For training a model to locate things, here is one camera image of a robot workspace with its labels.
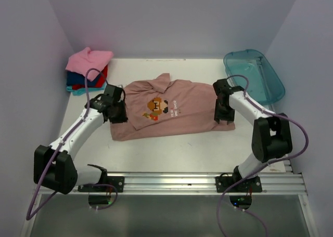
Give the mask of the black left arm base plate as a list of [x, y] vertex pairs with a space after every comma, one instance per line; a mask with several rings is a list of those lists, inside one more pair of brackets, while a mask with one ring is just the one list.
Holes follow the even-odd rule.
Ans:
[[92, 193], [111, 193], [117, 190], [122, 193], [125, 185], [124, 176], [107, 176], [96, 185], [80, 185], [78, 186], [79, 192], [92, 192]]

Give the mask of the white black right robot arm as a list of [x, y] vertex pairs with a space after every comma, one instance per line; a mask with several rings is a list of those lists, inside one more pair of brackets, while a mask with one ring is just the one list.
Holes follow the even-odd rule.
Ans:
[[229, 85], [227, 79], [217, 80], [213, 84], [217, 99], [215, 101], [214, 120], [230, 124], [235, 112], [240, 113], [252, 126], [251, 154], [234, 168], [232, 186], [236, 191], [245, 191], [250, 186], [251, 173], [284, 157], [292, 151], [289, 121], [266, 109], [253, 100], [241, 86]]

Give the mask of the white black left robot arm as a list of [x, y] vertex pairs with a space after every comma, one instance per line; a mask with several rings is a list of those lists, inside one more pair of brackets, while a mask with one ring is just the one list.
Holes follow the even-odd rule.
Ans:
[[107, 170], [94, 164], [76, 167], [74, 159], [88, 138], [104, 123], [125, 123], [125, 91], [121, 86], [107, 85], [104, 92], [90, 99], [78, 119], [48, 146], [34, 152], [33, 180], [62, 194], [74, 187], [91, 186], [104, 191], [108, 185]]

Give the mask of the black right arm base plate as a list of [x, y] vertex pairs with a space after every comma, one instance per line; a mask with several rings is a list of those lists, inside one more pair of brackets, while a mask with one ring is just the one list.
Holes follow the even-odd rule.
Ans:
[[263, 191], [259, 176], [239, 182], [235, 181], [234, 177], [227, 173], [222, 173], [215, 177], [215, 187], [217, 193], [260, 193]]

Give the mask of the dusty pink printed t-shirt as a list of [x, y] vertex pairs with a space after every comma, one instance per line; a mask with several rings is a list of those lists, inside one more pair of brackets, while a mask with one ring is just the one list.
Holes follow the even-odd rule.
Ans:
[[134, 81], [124, 88], [126, 123], [111, 124], [114, 141], [229, 131], [234, 123], [214, 120], [216, 94], [211, 84], [170, 79]]

